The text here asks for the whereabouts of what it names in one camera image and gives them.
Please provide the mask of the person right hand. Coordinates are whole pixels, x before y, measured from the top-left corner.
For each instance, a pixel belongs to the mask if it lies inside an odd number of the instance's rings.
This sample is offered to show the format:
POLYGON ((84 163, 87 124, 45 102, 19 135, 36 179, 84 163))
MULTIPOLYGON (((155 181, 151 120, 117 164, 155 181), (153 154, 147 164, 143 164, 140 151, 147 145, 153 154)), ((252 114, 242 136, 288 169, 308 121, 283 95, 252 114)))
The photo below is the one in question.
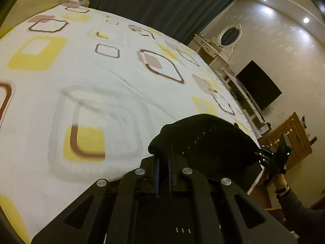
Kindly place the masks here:
POLYGON ((273 177, 273 183, 276 189, 281 189, 288 185, 285 176, 282 173, 278 173, 273 177))

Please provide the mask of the person right forearm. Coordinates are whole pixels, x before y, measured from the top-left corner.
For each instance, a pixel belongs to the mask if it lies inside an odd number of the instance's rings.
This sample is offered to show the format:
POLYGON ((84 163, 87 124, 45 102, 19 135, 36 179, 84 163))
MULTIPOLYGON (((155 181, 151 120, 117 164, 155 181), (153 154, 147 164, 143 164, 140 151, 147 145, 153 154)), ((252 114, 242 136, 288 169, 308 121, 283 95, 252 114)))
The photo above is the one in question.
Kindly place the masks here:
POLYGON ((324 243, 324 210, 304 207, 291 188, 276 197, 298 243, 324 243))

